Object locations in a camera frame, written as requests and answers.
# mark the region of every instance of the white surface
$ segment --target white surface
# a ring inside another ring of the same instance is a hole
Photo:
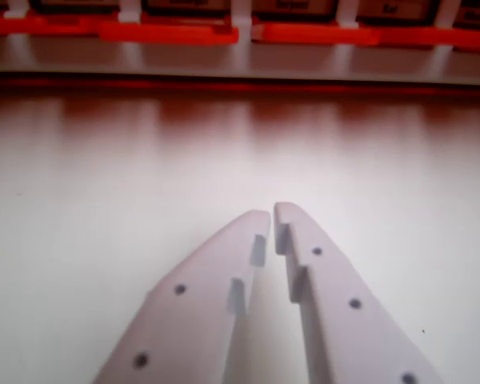
[[[162,276],[276,201],[446,383],[480,384],[480,104],[125,91],[0,95],[0,384],[92,381]],[[237,382],[306,382],[272,240],[238,334]]]
[[[310,384],[443,383],[307,212],[276,203],[274,232],[301,311]]]
[[[444,0],[435,25],[448,28],[460,0]],[[24,0],[11,3],[9,17],[22,17]],[[120,0],[123,22],[139,20],[140,1]],[[358,0],[341,0],[337,20],[356,27]],[[480,54],[453,51],[256,44],[250,2],[233,0],[231,16],[239,41],[231,46],[171,46],[104,42],[92,37],[0,37],[0,71],[160,74],[232,78],[294,78],[480,85]]]

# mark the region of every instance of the red plastic strip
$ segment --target red plastic strip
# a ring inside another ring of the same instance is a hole
[[[24,18],[4,18],[1,16],[0,35],[97,35],[98,26],[103,20],[116,17],[117,15],[40,15],[31,10]]]
[[[211,25],[103,22],[99,37],[111,42],[216,45],[238,42],[238,28]]]
[[[449,45],[480,51],[480,30],[433,27],[384,27],[377,28],[380,44],[391,46]]]
[[[335,25],[290,22],[255,23],[251,37],[257,42],[297,44],[375,46],[379,42],[379,32],[371,28],[341,28]]]

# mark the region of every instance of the white plastic jaw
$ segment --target white plastic jaw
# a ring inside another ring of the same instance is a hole
[[[236,316],[264,266],[270,214],[222,228],[146,296],[96,384],[220,384]]]
[[[434,368],[318,224],[299,206],[274,208],[276,252],[301,310],[312,384],[438,384]]]

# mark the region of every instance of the white panel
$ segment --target white panel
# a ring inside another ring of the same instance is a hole
[[[152,90],[0,91],[0,384],[92,382],[157,281],[276,201],[312,213],[446,383],[480,384],[480,100]],[[267,254],[233,376],[303,384]]]

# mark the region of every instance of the label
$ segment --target label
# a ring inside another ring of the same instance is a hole
[[[334,0],[254,0],[254,12],[271,14],[331,14]]]
[[[480,26],[480,1],[463,0],[455,22]]]
[[[148,0],[148,6],[185,10],[230,10],[230,0]]]
[[[361,0],[358,16],[423,20],[427,16],[429,6],[429,0]]]
[[[45,6],[118,6],[119,0],[41,0]]]

